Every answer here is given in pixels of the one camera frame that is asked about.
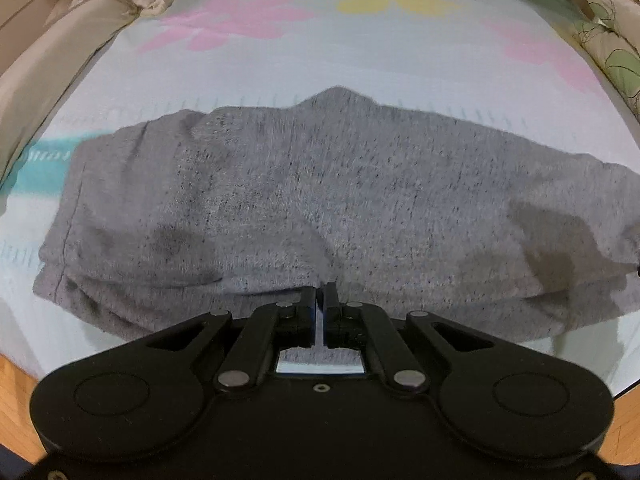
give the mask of pink flower print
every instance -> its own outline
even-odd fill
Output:
[[[300,22],[313,15],[290,0],[207,0],[199,8],[161,19],[166,30],[143,43],[139,52],[189,40],[196,52],[224,45],[231,36],[272,40],[284,35],[280,22]]]
[[[536,65],[549,63],[565,83],[580,92],[595,92],[600,88],[588,63],[560,37],[537,38],[531,28],[519,22],[486,22],[485,25],[504,40],[505,56]]]

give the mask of white bed sheet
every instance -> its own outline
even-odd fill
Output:
[[[41,377],[121,342],[33,295],[37,250],[82,138],[182,108],[284,107],[341,85],[640,173],[640,125],[556,33],[578,18],[571,4],[407,1],[176,0],[121,32],[0,192],[0,352]],[[527,345],[590,368],[614,393],[640,378],[640,312]]]

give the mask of wooden floor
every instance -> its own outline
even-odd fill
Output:
[[[29,418],[29,398],[35,384],[0,355],[0,444],[29,462],[44,455]],[[610,463],[640,463],[640,386],[616,401],[616,415],[600,455]]]

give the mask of teal stripe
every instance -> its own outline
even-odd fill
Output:
[[[30,142],[2,184],[0,195],[60,195],[76,146],[85,139],[108,133],[111,132],[87,132],[77,137]]]

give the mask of gray garment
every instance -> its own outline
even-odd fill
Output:
[[[639,196],[623,166],[342,88],[184,110],[79,145],[34,291],[133,337],[337,280],[527,340],[640,308]]]

